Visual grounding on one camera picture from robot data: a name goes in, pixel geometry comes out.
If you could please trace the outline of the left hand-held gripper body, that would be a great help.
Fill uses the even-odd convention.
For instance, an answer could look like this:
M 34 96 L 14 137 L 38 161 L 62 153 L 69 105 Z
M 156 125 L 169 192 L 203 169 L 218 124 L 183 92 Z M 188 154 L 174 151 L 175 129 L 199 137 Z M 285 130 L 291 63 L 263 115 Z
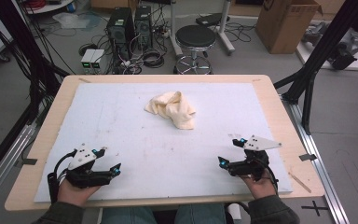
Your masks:
M 107 176 L 108 171 L 94 172 L 92 170 L 97 160 L 93 158 L 92 150 L 93 148 L 82 144 L 67 167 L 65 178 L 80 189 L 108 185 L 113 179 Z

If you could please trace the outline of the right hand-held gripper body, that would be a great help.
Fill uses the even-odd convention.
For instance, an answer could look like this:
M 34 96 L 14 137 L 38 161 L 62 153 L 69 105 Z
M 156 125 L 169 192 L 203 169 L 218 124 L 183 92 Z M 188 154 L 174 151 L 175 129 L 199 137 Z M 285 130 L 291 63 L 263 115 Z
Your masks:
M 252 175 L 258 181 L 264 170 L 269 167 L 267 150 L 281 147 L 282 144 L 256 135 L 246 140 L 247 143 L 242 147 L 245 160 L 230 162 L 228 173 L 233 176 Z

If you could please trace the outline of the cream towel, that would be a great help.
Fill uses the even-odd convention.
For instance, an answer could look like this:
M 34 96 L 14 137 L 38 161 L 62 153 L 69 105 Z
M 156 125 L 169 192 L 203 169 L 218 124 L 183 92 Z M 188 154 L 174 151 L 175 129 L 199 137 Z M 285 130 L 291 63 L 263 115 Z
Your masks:
M 153 97 L 145 106 L 145 111 L 170 119 L 177 129 L 195 128 L 193 116 L 196 110 L 180 91 L 169 91 Z

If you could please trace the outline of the person's left hand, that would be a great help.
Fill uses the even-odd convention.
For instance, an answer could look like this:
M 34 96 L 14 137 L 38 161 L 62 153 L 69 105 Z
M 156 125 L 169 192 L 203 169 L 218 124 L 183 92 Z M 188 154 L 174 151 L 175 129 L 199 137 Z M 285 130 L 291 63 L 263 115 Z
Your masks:
M 99 189 L 99 186 L 80 189 L 74 187 L 68 180 L 64 179 L 59 187 L 57 201 L 83 207 L 89 197 Z

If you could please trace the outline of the person's right hand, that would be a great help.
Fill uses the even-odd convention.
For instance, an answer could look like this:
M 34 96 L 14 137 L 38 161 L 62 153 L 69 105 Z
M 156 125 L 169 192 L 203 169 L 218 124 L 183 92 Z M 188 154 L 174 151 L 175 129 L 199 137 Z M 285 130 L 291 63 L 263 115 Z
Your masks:
M 277 194 L 267 171 L 262 174 L 262 177 L 258 181 L 255 181 L 253 177 L 248 175 L 243 175 L 241 180 L 248 187 L 255 200 Z

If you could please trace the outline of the person's leg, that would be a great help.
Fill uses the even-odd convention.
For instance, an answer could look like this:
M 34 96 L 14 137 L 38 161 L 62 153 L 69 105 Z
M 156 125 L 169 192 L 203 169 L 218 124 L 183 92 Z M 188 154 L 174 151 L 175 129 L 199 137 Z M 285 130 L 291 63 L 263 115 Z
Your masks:
M 221 203 L 180 205 L 174 224 L 227 224 L 226 212 Z
M 157 224 L 149 208 L 118 207 L 104 208 L 101 224 Z

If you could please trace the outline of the thin wooden stick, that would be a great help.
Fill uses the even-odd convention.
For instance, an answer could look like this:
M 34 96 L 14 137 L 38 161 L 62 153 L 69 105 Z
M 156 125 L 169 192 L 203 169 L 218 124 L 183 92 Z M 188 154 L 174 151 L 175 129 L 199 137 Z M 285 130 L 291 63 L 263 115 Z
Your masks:
M 302 179 L 300 179 L 298 176 L 296 176 L 295 174 L 293 174 L 292 172 L 288 173 L 296 182 L 298 185 L 300 185 L 306 192 L 308 193 L 312 193 L 311 188 L 309 187 L 309 185 Z

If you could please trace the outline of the person's right leg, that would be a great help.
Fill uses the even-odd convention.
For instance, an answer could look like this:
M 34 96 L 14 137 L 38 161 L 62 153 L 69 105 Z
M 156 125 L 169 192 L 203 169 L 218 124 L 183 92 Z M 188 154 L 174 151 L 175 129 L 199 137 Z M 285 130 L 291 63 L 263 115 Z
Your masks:
M 174 224 L 227 224 L 226 212 L 221 203 L 180 205 Z

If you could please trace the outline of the white power supply box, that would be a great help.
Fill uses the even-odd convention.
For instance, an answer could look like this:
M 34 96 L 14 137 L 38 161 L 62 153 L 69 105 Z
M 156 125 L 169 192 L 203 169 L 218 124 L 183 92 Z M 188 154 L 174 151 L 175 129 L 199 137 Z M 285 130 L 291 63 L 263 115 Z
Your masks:
M 84 70 L 88 70 L 91 68 L 91 60 L 94 55 L 94 49 L 87 49 L 81 59 L 81 64 Z
M 95 70 L 101 70 L 105 64 L 104 59 L 104 50 L 96 49 L 94 50 L 93 56 L 90 60 L 91 67 Z

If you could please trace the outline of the white metal stand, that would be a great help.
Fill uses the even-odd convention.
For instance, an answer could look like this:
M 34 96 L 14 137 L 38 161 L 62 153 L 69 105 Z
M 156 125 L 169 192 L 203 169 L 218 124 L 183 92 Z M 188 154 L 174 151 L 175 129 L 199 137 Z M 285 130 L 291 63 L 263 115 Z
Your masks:
M 219 30 L 218 30 L 218 35 L 220 37 L 220 39 L 222 40 L 223 44 L 225 45 L 226 49 L 227 49 L 227 55 L 230 55 L 232 52 L 235 51 L 235 48 L 233 47 L 233 45 L 231 44 L 231 41 L 228 39 L 227 35 L 226 35 L 226 25 L 227 25 L 227 18 L 228 18 L 228 12 L 229 12 L 229 8 L 231 5 L 231 1 L 232 0 L 224 0 L 224 5 L 223 5 L 223 9 L 222 9 L 222 17 L 221 17 L 221 21 L 220 21 L 220 26 L 219 26 Z M 174 53 L 175 53 L 175 57 L 177 59 L 179 59 L 180 57 L 183 56 L 183 52 L 181 47 L 176 43 L 176 27 L 175 27 L 175 16 L 176 16 L 176 10 L 175 10 L 175 4 L 176 4 L 176 0 L 170 0 L 171 3 L 171 18 L 170 18 L 170 22 L 171 22 L 171 28 L 168 32 L 169 34 L 169 38 L 171 40 L 173 49 L 174 49 Z

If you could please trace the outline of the black round stool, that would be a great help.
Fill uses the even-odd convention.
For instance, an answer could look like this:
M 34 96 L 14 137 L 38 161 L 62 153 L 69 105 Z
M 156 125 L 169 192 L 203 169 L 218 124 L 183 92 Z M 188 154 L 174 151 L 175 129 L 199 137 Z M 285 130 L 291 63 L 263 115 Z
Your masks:
M 210 75 L 213 72 L 207 60 L 207 50 L 216 42 L 213 30 L 203 25 L 188 25 L 180 28 L 175 34 L 176 44 L 187 49 L 190 54 L 180 56 L 173 72 L 179 75 Z

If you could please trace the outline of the cardboard box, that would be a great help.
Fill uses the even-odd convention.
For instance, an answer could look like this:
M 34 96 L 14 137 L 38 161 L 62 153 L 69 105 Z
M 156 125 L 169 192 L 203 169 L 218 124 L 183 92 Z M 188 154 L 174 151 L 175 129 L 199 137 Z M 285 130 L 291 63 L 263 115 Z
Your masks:
M 269 53 L 291 54 L 317 12 L 315 0 L 264 0 L 255 30 Z

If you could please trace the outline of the large black computer tower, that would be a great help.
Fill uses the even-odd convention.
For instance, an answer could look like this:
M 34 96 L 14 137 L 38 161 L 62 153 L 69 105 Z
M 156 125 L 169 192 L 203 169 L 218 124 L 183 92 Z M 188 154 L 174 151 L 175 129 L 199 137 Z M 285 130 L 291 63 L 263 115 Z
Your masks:
M 131 41 L 135 38 L 131 8 L 116 7 L 110 16 L 106 29 L 113 52 L 123 60 L 130 60 L 133 51 Z

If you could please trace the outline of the slim black computer tower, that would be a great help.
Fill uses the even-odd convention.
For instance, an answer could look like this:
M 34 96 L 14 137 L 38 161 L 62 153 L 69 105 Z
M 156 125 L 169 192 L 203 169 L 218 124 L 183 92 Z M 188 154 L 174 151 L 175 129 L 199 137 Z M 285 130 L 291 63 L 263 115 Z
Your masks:
M 134 23 L 138 49 L 152 48 L 151 6 L 138 6 L 135 10 Z

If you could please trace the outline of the white round table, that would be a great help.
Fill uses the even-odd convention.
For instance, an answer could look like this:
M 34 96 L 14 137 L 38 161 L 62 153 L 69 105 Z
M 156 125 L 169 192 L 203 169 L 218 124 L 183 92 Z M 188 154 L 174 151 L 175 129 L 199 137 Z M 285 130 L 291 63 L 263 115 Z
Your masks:
M 75 0 L 26 0 L 23 6 L 28 13 L 40 14 L 66 8 L 74 2 Z

